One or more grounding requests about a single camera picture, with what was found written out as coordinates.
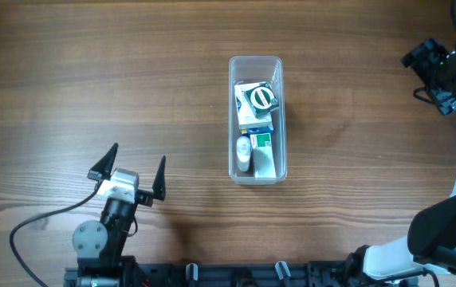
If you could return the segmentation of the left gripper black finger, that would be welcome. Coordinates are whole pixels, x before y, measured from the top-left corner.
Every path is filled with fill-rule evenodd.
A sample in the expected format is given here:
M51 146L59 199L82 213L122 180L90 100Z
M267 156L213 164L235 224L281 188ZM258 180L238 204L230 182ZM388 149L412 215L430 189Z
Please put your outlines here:
M166 198L165 166L166 156L163 155L152 184L153 198L159 201L164 201Z
M87 178L97 182L110 179L119 144L114 143L108 152L88 171Z

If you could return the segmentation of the white spray bottle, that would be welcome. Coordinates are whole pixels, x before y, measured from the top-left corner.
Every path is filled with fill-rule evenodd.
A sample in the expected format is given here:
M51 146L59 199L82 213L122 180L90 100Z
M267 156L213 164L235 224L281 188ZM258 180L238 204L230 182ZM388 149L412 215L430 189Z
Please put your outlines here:
M246 136L241 136L236 142L237 166L242 172L247 172L250 167L251 142Z

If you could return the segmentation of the white green medicine box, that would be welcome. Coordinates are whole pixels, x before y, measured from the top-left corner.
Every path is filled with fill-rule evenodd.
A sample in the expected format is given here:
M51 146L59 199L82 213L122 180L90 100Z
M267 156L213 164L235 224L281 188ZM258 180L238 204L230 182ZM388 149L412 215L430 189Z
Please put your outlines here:
M276 169L273 158L273 147L269 133L252 134L250 136L254 162L254 177L275 179Z

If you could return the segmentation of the white blue medicine box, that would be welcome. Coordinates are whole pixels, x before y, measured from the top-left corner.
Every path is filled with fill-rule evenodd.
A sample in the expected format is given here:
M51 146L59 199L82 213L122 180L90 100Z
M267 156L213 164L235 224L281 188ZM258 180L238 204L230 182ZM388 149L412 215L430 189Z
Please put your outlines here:
M272 117L270 114L257 118L254 115L250 102L247 100L246 92L252 88L262 85L262 82L239 84L234 86L234 98L237 108L238 124L241 130L244 129L273 129Z

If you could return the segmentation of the blue VapoDrops box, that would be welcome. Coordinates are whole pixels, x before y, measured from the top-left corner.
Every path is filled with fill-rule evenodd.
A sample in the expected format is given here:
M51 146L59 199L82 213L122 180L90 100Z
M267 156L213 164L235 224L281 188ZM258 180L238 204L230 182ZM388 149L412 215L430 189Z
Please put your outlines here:
M274 128L272 125L257 127L257 128L245 128L241 130L243 136L252 135L252 134L262 134L262 133L274 133Z

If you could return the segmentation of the dark green round-label box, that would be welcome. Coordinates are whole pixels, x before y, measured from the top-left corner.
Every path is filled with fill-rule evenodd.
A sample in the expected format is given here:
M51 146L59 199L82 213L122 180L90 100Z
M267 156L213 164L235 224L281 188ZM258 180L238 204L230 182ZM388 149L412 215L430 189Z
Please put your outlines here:
M256 118L261 118L279 108L279 101L268 82L261 82L256 87L246 90L243 96Z

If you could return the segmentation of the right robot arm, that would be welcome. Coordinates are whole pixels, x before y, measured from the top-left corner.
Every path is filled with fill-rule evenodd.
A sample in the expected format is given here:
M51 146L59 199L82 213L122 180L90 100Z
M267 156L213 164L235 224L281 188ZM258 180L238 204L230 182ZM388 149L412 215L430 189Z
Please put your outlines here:
M450 3L456 30L456 1ZM402 60L423 82L416 99L444 116L456 112L456 43L448 51L435 39L416 46ZM417 213L406 236L381 246L362 246L350 254L340 274L345 286L398 285L418 276L456 276L456 180L450 197Z

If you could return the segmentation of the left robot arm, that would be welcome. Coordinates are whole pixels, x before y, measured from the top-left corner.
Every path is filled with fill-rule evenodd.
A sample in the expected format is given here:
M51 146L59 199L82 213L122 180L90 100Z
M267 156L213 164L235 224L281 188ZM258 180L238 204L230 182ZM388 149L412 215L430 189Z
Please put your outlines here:
M148 276L133 256L124 256L124 245L137 226L138 206L152 206L166 197L165 165L162 157L150 191L139 189L139 174L114 168L118 144L88 171L96 181L95 194L105 199L99 220L81 223L73 233L77 253L77 275L73 286L149 286Z

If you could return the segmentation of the clear plastic container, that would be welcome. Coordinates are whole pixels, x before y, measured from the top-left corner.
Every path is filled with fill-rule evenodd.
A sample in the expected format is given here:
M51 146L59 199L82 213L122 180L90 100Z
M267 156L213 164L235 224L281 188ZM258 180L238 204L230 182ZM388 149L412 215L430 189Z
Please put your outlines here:
M229 175L239 185L287 176L283 64L275 56L236 56L229 63Z

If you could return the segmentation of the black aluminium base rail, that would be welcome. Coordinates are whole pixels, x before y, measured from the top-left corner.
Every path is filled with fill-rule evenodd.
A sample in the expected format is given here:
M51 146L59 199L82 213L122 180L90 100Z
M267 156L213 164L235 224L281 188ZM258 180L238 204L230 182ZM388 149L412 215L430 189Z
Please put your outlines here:
M146 264L136 270L145 280L124 281L121 276L86 275L77 277L75 269L67 269L65 286L417 286L415 277L372 283L368 279L351 277L343 281L341 261L311 261L288 264L285 274L279 274L277 264L263 265L172 265Z

